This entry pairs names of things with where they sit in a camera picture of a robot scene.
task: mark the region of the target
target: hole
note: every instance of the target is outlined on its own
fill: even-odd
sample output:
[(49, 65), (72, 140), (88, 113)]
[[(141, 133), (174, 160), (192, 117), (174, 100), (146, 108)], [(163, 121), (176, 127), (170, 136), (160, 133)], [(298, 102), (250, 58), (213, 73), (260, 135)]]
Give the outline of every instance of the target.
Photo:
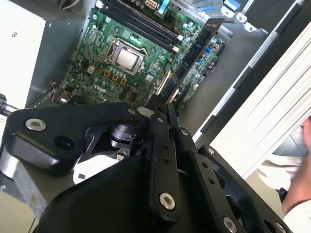
[(169, 161), (167, 158), (164, 158), (164, 159), (163, 159), (163, 162), (164, 162), (165, 164), (169, 164), (169, 163), (170, 163), (170, 161)]
[(32, 121), (30, 124), (31, 124), (32, 126), (37, 126), (37, 127), (40, 127), (40, 126), (41, 126), (41, 124), (40, 124), (39, 122), (37, 122), (37, 121)]
[(276, 229), (269, 221), (265, 220), (264, 224), (266, 225), (266, 227), (269, 229), (270, 232), (276, 233)]
[(164, 200), (165, 200), (165, 202), (166, 202), (168, 205), (171, 205), (171, 204), (172, 204), (171, 199), (169, 199), (168, 197), (165, 197)]
[(58, 136), (55, 138), (54, 143), (62, 150), (72, 150), (74, 148), (74, 141), (70, 137)]
[(208, 181), (211, 183), (211, 184), (215, 184), (214, 180), (209, 178)]

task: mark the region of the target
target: black plastic part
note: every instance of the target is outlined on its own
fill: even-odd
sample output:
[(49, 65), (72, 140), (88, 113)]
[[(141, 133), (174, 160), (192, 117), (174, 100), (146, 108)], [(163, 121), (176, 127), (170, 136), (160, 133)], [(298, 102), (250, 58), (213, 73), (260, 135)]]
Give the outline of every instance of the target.
[[(176, 222), (181, 216), (181, 204), (175, 143), (169, 138), (169, 125), (164, 113), (152, 115), (150, 126), (151, 148), (150, 155), (147, 155), (151, 165), (148, 205), (158, 221)], [(162, 193), (173, 197), (174, 209), (167, 210), (161, 205), (159, 196)]]
[(178, 35), (125, 4), (121, 0), (103, 0), (103, 14), (144, 36), (162, 48), (171, 51)]
[[(135, 125), (141, 115), (136, 110), (135, 115), (131, 114), (128, 109), (133, 110), (131, 105), (118, 102), (18, 110), (7, 119), (4, 146), (14, 157), (46, 172), (70, 172), (83, 153), (87, 128)], [(31, 118), (43, 120), (46, 129), (37, 132), (26, 128), (25, 122)]]
[[(208, 148), (214, 151), (211, 155)], [(212, 147), (202, 146), (199, 153), (206, 156), (218, 180), (222, 179), (222, 192), (231, 204), (235, 217), (240, 220), (246, 232), (270, 232), (266, 222), (272, 225), (275, 233), (281, 233), (276, 227), (279, 222), (286, 232), (291, 232), (279, 216), (260, 198), (260, 196), (238, 175), (238, 173)]]

